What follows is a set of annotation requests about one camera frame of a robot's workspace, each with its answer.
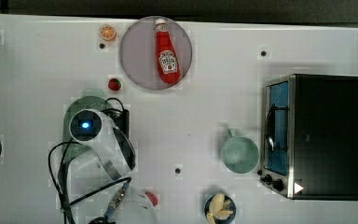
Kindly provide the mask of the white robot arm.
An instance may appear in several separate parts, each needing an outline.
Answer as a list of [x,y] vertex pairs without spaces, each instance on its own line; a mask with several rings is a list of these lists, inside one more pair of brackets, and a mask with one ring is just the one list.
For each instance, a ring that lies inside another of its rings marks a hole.
[[66,195],[75,224],[158,224],[152,200],[131,185],[136,155],[128,137],[103,112],[84,109],[69,134],[86,151],[69,163]]

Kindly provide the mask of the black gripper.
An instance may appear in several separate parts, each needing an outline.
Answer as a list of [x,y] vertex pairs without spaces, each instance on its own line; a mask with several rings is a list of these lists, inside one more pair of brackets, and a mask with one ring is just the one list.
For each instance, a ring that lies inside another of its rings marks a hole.
[[114,124],[112,130],[121,138],[129,137],[130,132],[130,111],[127,109],[119,110],[115,108],[107,108],[103,113],[109,117]]

